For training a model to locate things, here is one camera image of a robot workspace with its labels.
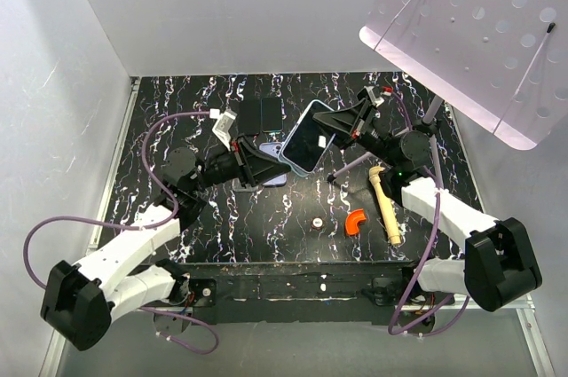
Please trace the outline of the lilac phone case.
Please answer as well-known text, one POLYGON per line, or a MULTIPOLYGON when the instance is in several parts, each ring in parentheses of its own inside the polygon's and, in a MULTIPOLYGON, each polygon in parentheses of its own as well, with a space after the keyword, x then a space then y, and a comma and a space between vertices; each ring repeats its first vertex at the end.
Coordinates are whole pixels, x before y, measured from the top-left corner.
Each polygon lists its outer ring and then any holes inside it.
MULTIPOLYGON (((277 158, 280 153, 282 143, 280 142, 267 142, 262 143, 259 146, 259 150, 263 153, 267 153, 268 155, 272 156, 273 158, 277 158)), ((263 183, 264 187, 282 187, 285 186, 287 183, 287 175, 283 174, 278 177, 274 177, 266 182, 263 183)))

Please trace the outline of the dark phone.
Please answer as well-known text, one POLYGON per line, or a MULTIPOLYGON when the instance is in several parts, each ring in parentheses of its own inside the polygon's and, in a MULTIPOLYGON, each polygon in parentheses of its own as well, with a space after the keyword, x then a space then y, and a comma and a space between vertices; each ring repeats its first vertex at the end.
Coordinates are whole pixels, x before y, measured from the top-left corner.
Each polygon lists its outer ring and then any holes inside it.
POLYGON ((261 130, 261 101, 243 100, 239 104, 238 131, 245 136, 257 136, 261 130))

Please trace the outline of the clear magsafe phone case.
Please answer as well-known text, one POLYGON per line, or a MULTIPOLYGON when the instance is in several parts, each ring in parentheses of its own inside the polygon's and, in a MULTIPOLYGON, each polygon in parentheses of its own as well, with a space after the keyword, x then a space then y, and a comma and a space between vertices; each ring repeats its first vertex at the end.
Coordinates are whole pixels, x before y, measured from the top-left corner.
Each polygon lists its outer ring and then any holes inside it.
POLYGON ((242 185, 238 180, 233 180, 232 189, 234 192, 256 192, 258 187, 251 185, 242 185))

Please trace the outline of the black smartphone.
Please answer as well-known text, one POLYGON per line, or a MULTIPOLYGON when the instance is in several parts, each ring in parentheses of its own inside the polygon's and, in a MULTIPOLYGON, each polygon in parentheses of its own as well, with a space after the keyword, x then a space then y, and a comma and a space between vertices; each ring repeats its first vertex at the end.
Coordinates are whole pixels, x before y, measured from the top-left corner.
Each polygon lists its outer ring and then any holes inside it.
POLYGON ((261 99, 261 129, 264 133, 282 130, 282 100, 278 97, 261 99))

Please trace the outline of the orange elbow pipe piece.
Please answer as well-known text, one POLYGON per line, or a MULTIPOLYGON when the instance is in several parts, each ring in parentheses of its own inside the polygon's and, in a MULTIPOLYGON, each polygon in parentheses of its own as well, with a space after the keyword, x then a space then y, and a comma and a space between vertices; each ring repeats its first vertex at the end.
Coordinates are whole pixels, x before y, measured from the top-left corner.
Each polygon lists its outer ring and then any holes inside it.
POLYGON ((356 237, 360 234, 361 226, 367 221, 367 214, 363 209, 353 210, 345 219, 345 234, 356 237))

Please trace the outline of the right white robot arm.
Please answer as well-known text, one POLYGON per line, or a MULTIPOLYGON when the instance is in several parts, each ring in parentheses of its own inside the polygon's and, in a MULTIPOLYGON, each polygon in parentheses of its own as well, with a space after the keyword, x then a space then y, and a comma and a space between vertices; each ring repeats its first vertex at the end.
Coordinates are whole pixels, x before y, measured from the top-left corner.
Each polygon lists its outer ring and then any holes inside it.
POLYGON ((443 189, 440 176, 430 176, 428 162, 438 164, 435 136, 437 107, 396 135, 385 130, 374 104, 316 113, 313 120, 335 138, 340 148, 358 144, 382 159, 386 170, 370 178, 382 194, 432 224, 463 252, 460 260, 425 256, 401 282, 402 295, 422 303, 433 293, 470 297, 486 311, 496 311, 542 284, 542 275, 525 226, 511 217, 499 220, 472 208, 443 189))

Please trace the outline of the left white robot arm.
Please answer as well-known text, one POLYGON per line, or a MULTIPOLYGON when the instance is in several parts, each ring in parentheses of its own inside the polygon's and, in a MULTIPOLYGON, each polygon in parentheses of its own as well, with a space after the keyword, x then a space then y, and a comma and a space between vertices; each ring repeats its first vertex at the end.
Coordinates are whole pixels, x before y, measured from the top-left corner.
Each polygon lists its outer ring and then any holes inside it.
POLYGON ((152 302, 184 303, 191 294, 191 278, 180 265, 161 259, 142 272, 136 268, 197 220, 206 204, 201 198, 205 189, 233 180, 258 186, 290 170, 245 137, 237 137, 208 161, 188 148, 170 151, 162 165, 164 187, 137 220, 138 229, 120 232, 75 263, 57 263, 44 289, 41 318, 77 350, 85 351, 114 321, 140 307, 152 302))

